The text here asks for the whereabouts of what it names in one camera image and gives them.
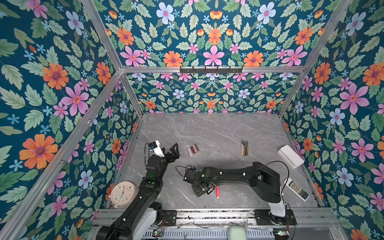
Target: pink flower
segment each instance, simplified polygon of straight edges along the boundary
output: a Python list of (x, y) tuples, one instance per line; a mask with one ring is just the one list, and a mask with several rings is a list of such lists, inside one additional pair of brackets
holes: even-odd
[(85, 89), (86, 91), (88, 91), (88, 87), (90, 86), (88, 84), (88, 79), (81, 78), (78, 84), (81, 86), (81, 90)]
[(190, 73), (177, 73), (177, 75), (179, 75), (179, 81), (183, 81), (184, 82), (188, 82), (188, 79), (191, 79), (192, 76), (190, 75)]
[(240, 49), (239, 44), (236, 43), (231, 45), (231, 48), (229, 49), (229, 51), (232, 51), (232, 54), (234, 54), (234, 53), (238, 53), (239, 49)]
[(339, 154), (342, 154), (343, 150), (344, 151), (346, 150), (346, 148), (343, 145), (344, 145), (344, 141), (340, 142), (338, 139), (336, 139), (336, 143), (332, 144), (332, 146), (335, 147), (334, 151), (335, 152), (339, 151)]
[(191, 43), (191, 45), (188, 47), (188, 49), (189, 49), (189, 53), (196, 53), (196, 51), (199, 50), (197, 48), (197, 44), (193, 45), (193, 43)]
[(351, 83), (349, 86), (349, 94), (347, 92), (340, 93), (340, 98), (346, 100), (340, 106), (340, 109), (347, 109), (350, 105), (349, 111), (355, 115), (358, 111), (358, 105), (365, 107), (369, 105), (369, 102), (366, 98), (361, 98), (368, 92), (368, 86), (359, 88), (356, 92), (357, 86), (354, 83)]
[(89, 152), (93, 152), (94, 146), (95, 144), (93, 144), (92, 141), (85, 142), (85, 147), (83, 148), (83, 151), (87, 151), (87, 155), (88, 155)]
[(40, 5), (40, 0), (29, 0), (29, 2), (26, 2), (25, 5), (33, 10), (33, 13), (37, 18), (41, 15), (43, 18), (48, 19), (45, 14), (45, 12), (48, 11), (48, 8), (42, 4)]
[(265, 80), (264, 82), (261, 82), (260, 87), (263, 89), (263, 88), (267, 88), (268, 85), (269, 85), (268, 80)]
[(305, 57), (308, 53), (307, 52), (301, 52), (303, 50), (303, 46), (300, 45), (296, 51), (293, 51), (292, 49), (288, 50), (288, 57), (284, 58), (281, 62), (282, 63), (288, 63), (287, 66), (300, 65), (301, 60), (300, 58)]
[(313, 96), (312, 101), (316, 100), (317, 102), (320, 102), (320, 98), (324, 96), (324, 93), (321, 92), (322, 90), (323, 90), (323, 87), (314, 88), (314, 91), (311, 93), (311, 96)]
[(64, 115), (68, 115), (68, 112), (66, 111), (68, 106), (63, 106), (61, 102), (59, 102), (58, 106), (53, 106), (55, 111), (55, 116), (60, 115), (60, 118), (63, 119)]
[(67, 204), (65, 203), (67, 201), (67, 197), (63, 197), (61, 199), (61, 196), (58, 196), (56, 199), (56, 202), (53, 202), (50, 204), (50, 207), (52, 209), (51, 211), (51, 217), (57, 213), (58, 216), (61, 215), (61, 210), (67, 208)]
[(371, 197), (373, 198), (373, 199), (371, 199), (371, 203), (373, 205), (376, 205), (376, 207), (379, 211), (382, 211), (383, 207), (384, 207), (384, 200), (382, 199), (381, 193), (378, 192), (377, 196), (375, 194), (371, 193)]
[(376, 176), (378, 176), (378, 177), (375, 177), (375, 179), (373, 179), (373, 182), (376, 184), (381, 184), (384, 181), (384, 164), (380, 163), (379, 169), (380, 171), (377, 170), (376, 168), (371, 169), (371, 172)]
[(67, 159), (67, 162), (71, 162), (72, 161), (72, 156), (73, 157), (78, 157), (79, 156), (79, 153), (77, 151), (75, 151), (75, 150), (79, 149), (79, 146), (80, 146), (80, 144), (77, 144), (76, 148), (73, 150), (72, 154)]
[(199, 87), (200, 85), (201, 84), (199, 84), (196, 80), (195, 83), (191, 83), (191, 89), (193, 89), (193, 90), (200, 89), (200, 87)]
[(127, 60), (125, 60), (125, 64), (127, 66), (130, 66), (133, 63), (133, 66), (139, 67), (140, 66), (139, 63), (141, 63), (141, 64), (145, 63), (145, 61), (142, 58), (139, 58), (139, 56), (140, 56), (139, 50), (135, 50), (132, 53), (132, 49), (128, 46), (125, 46), (125, 51), (126, 51), (126, 53), (121, 52), (120, 55), (124, 58), (127, 58)]
[(111, 118), (113, 116), (113, 109), (111, 109), (111, 107), (109, 107), (109, 108), (106, 108), (106, 110), (107, 110), (107, 116), (109, 118)]
[(151, 53), (147, 53), (147, 50), (140, 50), (140, 57), (144, 57), (144, 60), (151, 59), (149, 56)]
[(283, 57), (287, 56), (288, 50), (284, 50), (284, 48), (277, 53), (277, 58), (283, 59)]
[(156, 88), (159, 88), (160, 90), (163, 89), (164, 85), (163, 85), (163, 82), (159, 82), (157, 81), (157, 83), (155, 83), (156, 85)]
[(305, 77), (305, 80), (303, 81), (303, 90), (305, 89), (306, 92), (308, 92), (308, 90), (310, 89), (310, 87), (313, 86), (313, 84), (311, 83), (312, 81), (312, 77), (308, 77), (306, 76)]
[(352, 83), (352, 82), (349, 80), (348, 77), (347, 77), (346, 79), (342, 78), (342, 79), (341, 79), (341, 83), (339, 84), (339, 87), (341, 87), (341, 90), (342, 90), (342, 91), (344, 90), (344, 88), (345, 88), (346, 90), (348, 90), (349, 85), (351, 85), (351, 83)]
[(233, 88), (232, 85), (233, 85), (233, 83), (230, 83), (230, 82), (228, 81), (227, 83), (224, 84), (224, 89), (229, 90), (229, 89)]
[(317, 117), (319, 115), (319, 109), (320, 108), (317, 108), (316, 106), (313, 107), (313, 109), (311, 109), (311, 115), (314, 116), (314, 117)]
[(53, 191), (55, 190), (55, 185), (56, 187), (59, 187), (59, 188), (63, 186), (63, 181), (61, 181), (60, 179), (62, 179), (66, 173), (67, 173), (66, 171), (62, 171), (59, 173), (59, 175), (57, 175), (56, 180), (52, 183), (52, 185), (48, 189), (48, 192), (47, 192), (48, 195), (51, 195), (53, 193)]
[(313, 163), (310, 163), (310, 166), (308, 167), (308, 169), (311, 170), (311, 172), (314, 172), (315, 168), (316, 166)]
[(368, 143), (367, 145), (364, 145), (364, 144), (365, 142), (363, 138), (359, 139), (359, 145), (355, 142), (351, 143), (351, 146), (354, 149), (357, 149), (352, 151), (352, 155), (353, 156), (359, 155), (359, 159), (361, 162), (365, 162), (365, 157), (369, 159), (375, 158), (371, 152), (368, 152), (369, 150), (373, 149), (373, 144), (370, 144), (370, 143)]
[(253, 75), (252, 75), (251, 78), (252, 78), (252, 79), (255, 78), (256, 81), (259, 81), (260, 78), (264, 78), (264, 75), (263, 75), (264, 73), (252, 73), (252, 74), (253, 74)]
[(66, 87), (65, 91), (70, 96), (70, 98), (63, 97), (61, 102), (67, 106), (72, 105), (70, 108), (71, 116), (76, 115), (77, 109), (79, 109), (81, 114), (85, 114), (85, 112), (88, 110), (88, 104), (84, 101), (88, 99), (89, 94), (81, 93), (81, 87), (78, 84), (74, 86), (74, 92), (69, 87)]
[(161, 75), (161, 79), (166, 79), (166, 81), (168, 82), (169, 79), (173, 79), (173, 76), (172, 76), (172, 73), (162, 73)]
[(224, 52), (217, 52), (217, 46), (213, 45), (211, 47), (211, 53), (204, 52), (203, 55), (207, 58), (204, 65), (209, 65), (212, 63), (212, 66), (214, 66), (215, 63), (216, 65), (221, 65), (221, 60), (219, 58), (224, 56)]
[(240, 82), (241, 80), (245, 80), (245, 76), (247, 76), (248, 73), (236, 73), (233, 76), (233, 79), (237, 79), (237, 82)]

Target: light blue flower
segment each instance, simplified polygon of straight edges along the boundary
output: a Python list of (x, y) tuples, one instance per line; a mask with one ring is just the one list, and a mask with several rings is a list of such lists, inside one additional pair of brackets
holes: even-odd
[(67, 235), (67, 233), (70, 231), (69, 226), (64, 226), (64, 230), (61, 232), (61, 234)]
[(49, 114), (52, 114), (52, 108), (47, 106), (45, 109), (43, 109), (43, 112), (45, 112), (45, 115), (48, 116)]
[(223, 15), (223, 19), (221, 19), (222, 22), (226, 23), (228, 21), (228, 15), (227, 16), (224, 16)]
[(16, 117), (14, 114), (12, 114), (12, 117), (7, 117), (7, 120), (12, 121), (11, 124), (13, 125), (15, 123), (19, 123), (19, 121), (18, 121), (19, 118), (20, 117)]
[(49, 130), (49, 125), (47, 126), (44, 126), (44, 125), (40, 125), (40, 127), (42, 128), (42, 130), (40, 130), (40, 133), (44, 133), (44, 135), (47, 134), (47, 132), (50, 132), (51, 130)]
[(24, 57), (28, 58), (29, 61), (32, 59), (35, 59), (32, 52), (29, 53), (27, 50), (24, 50), (24, 52), (26, 53), (26, 54), (24, 54)]
[(23, 161), (17, 161), (16, 159), (13, 161), (15, 164), (12, 164), (11, 166), (9, 166), (9, 168), (13, 168), (13, 171), (14, 172), (17, 172), (17, 169), (19, 168), (23, 168), (23, 166), (21, 165), (23, 163)]
[(125, 19), (124, 17), (125, 17), (124, 15), (122, 15), (121, 13), (119, 13), (119, 18), (120, 18), (121, 21), (123, 21), (123, 20)]
[(207, 16), (204, 16), (203, 21), (205, 21), (205, 23), (209, 22), (209, 21), (210, 21), (210, 20), (209, 20), (209, 16), (208, 16), (208, 15), (207, 15)]
[(37, 46), (36, 51), (41, 52), (41, 53), (44, 53), (44, 52), (46, 51), (46, 50), (44, 49), (44, 45), (36, 44), (36, 46)]

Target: aluminum frame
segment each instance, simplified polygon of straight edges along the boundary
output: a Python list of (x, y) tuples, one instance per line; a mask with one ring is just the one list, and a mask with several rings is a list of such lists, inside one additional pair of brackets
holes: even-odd
[(321, 51), (327, 44), (329, 38), (331, 37), (333, 31), (336, 29), (337, 25), (341, 21), (342, 17), (346, 13), (349, 5), (353, 3), (353, 0), (340, 0), (339, 3), (336, 6), (335, 11), (332, 13), (331, 17), (329, 18), (327, 24), (324, 27), (324, 31), (321, 34), (319, 40), (317, 41), (315, 47), (313, 48), (311, 54), (307, 58), (304, 64), (304, 72), (301, 73), (295, 83), (293, 84), (291, 90), (289, 91), (287, 97), (284, 99), (284, 103), (282, 107), (280, 108), (278, 115), (282, 118), (283, 114), (287, 110), (289, 104), (291, 104), (294, 96), (296, 95), (297, 91), (301, 87), (301, 84), (303, 83), (304, 79), (307, 77), (308, 73), (310, 72), (312, 66), (316, 63), (317, 58), (319, 57)]
[(3, 226), (0, 231), (0, 239), (14, 240), (25, 226), (29, 217), (34, 213), (42, 198), (45, 196), (48, 188), (55, 181), (60, 173), (65, 162), (74, 151), (76, 145), (84, 136), (92, 121), (98, 114), (100, 108), (104, 105), (111, 91), (115, 88), (118, 81), (122, 77), (121, 72), (115, 73), (107, 85), (100, 92), (94, 103), (84, 114), (79, 124), (75, 127), (72, 133), (68, 136), (62, 147), (57, 151), (54, 158), (45, 168), (33, 187), (28, 191), (20, 206), (15, 210), (9, 221)]

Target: wall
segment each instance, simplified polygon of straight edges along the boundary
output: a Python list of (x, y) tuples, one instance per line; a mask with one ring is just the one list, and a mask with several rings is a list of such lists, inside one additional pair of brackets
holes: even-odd
[[(40, 11), (31, 10), (35, 4)], [(2, 228), (114, 70), (77, 0), (2, 1), (0, 27)], [(85, 239), (93, 213), (105, 204), (124, 145), (129, 144), (127, 139), (136, 126), (137, 116), (121, 88), (121, 84), (116, 86), (100, 109), (79, 148), (20, 233), (21, 239)], [(77, 108), (73, 91), (81, 97)], [(113, 144), (119, 141), (121, 146), (115, 144), (114, 150)], [(41, 155), (36, 157), (35, 150)], [(93, 180), (84, 188), (81, 179), (87, 172)], [(54, 212), (60, 198), (64, 203), (61, 212)]]
[(383, 10), (383, 1), (354, 1), (283, 117), (354, 240), (384, 235)]

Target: floral wallpaper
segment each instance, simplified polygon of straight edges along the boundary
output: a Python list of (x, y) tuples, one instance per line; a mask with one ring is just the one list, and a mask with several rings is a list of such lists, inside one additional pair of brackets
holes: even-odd
[(353, 240), (384, 237), (383, 10), (381, 0), (354, 1), (283, 116), (324, 205)]
[[(0, 3), (0, 228), (114, 69), (81, 3)], [(119, 82), (18, 239), (86, 238), (129, 147), (136, 113)]]
[[(338, 1), (96, 1), (126, 66), (303, 65)], [(325, 50), (322, 56), (328, 56)]]

